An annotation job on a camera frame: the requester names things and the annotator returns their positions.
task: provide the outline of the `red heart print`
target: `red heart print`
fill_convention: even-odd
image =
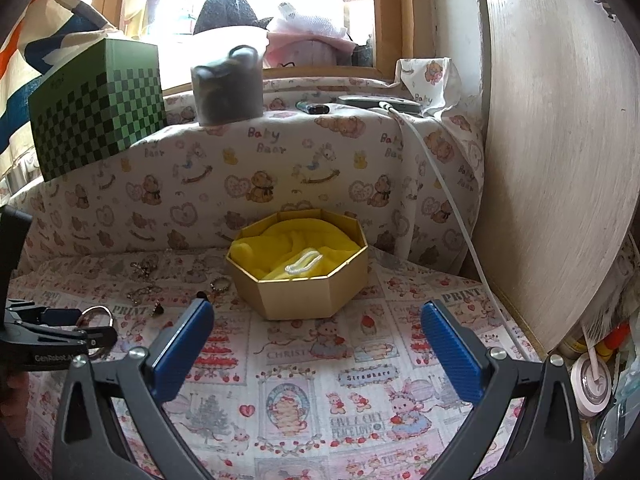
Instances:
[[[255,406],[252,404],[243,404],[242,406],[240,406],[240,408],[238,408],[238,410],[240,411],[240,415],[249,417],[255,413]]]

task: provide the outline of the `gold box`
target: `gold box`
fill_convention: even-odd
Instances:
[[[275,223],[293,218],[325,220],[343,231],[361,248],[327,276],[271,281],[256,280],[236,264],[227,252],[231,276],[240,297],[265,319],[331,317],[367,285],[367,240],[355,218],[324,209],[275,213],[245,227],[236,239],[258,236]]]

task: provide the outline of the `metal bolt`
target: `metal bolt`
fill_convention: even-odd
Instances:
[[[553,354],[553,355],[549,358],[549,362],[550,362],[553,366],[562,366],[562,365],[564,365],[564,359],[562,359],[562,356],[559,356],[558,354]]]
[[[497,346],[494,346],[489,350],[489,355],[498,361],[502,361],[507,358],[506,350],[504,348],[498,348]]]
[[[132,359],[143,359],[146,357],[146,350],[142,346],[136,346],[129,350],[129,357]]]
[[[71,365],[73,368],[82,368],[85,364],[89,362],[86,355],[77,355],[71,361]]]

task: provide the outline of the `green box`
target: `green box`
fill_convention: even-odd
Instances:
[[[29,97],[45,181],[126,150],[166,126],[158,48],[106,38]]]

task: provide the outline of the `window frame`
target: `window frame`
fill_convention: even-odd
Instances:
[[[93,0],[92,5],[111,23],[122,29],[123,0]],[[416,17],[424,31],[416,33]],[[403,57],[433,55],[430,0],[374,0],[374,66],[299,66],[265,68],[264,79],[294,77],[357,77],[392,80],[396,61]],[[191,90],[191,83],[167,88],[163,94]]]

